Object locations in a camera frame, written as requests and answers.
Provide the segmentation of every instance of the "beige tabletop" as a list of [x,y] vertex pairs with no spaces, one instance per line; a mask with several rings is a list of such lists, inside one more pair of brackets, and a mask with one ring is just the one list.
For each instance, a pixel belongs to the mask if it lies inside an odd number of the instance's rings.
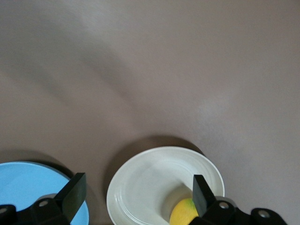
[[241,210],[300,223],[300,2],[0,2],[0,160],[86,172],[111,225],[116,170],[199,148]]

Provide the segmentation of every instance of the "black metal bracket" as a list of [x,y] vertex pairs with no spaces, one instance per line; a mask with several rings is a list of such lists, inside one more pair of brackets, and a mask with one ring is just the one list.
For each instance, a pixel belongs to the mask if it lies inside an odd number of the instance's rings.
[[194,175],[193,201],[199,217],[189,225],[287,225],[272,210],[256,208],[248,215],[232,200],[217,199],[202,175]]
[[16,211],[14,205],[0,205],[1,225],[70,225],[86,198],[86,175],[77,173],[52,199],[43,198]]

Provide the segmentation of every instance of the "screw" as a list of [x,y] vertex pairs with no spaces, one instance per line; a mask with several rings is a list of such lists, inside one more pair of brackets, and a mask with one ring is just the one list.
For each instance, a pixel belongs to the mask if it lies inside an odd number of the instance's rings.
[[8,209],[5,207],[5,208],[2,208],[2,209],[0,209],[0,214],[1,213],[4,213],[4,212],[6,212]]
[[42,201],[42,202],[39,203],[39,207],[43,207],[43,206],[45,206],[47,204],[48,204],[48,200],[44,200],[44,201]]
[[226,202],[220,202],[219,206],[224,210],[229,208],[229,205]]
[[270,218],[270,214],[265,210],[259,210],[258,214],[263,218]]

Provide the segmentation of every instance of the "silver screw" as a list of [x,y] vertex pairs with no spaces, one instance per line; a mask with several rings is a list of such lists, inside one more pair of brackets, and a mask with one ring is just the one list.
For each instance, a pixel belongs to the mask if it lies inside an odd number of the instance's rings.
[[270,218],[270,214],[265,210],[259,210],[258,214],[263,218]]
[[229,205],[226,202],[220,202],[219,206],[224,210],[229,208]]
[[7,211],[7,208],[2,208],[2,209],[0,209],[0,214],[1,213],[4,213],[4,212],[6,212]]
[[43,207],[48,204],[48,200],[42,201],[39,203],[39,207]]

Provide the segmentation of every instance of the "plate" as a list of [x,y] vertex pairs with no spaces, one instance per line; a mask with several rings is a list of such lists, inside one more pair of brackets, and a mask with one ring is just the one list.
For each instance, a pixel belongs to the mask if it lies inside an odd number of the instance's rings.
[[[63,173],[43,164],[9,162],[0,164],[0,205],[13,204],[23,210],[45,195],[57,194],[70,180]],[[89,211],[82,204],[71,225],[88,225]]]
[[194,174],[202,174],[215,196],[224,196],[222,177],[205,156],[181,147],[160,147],[128,160],[107,191],[115,225],[168,225],[174,206],[192,197]]

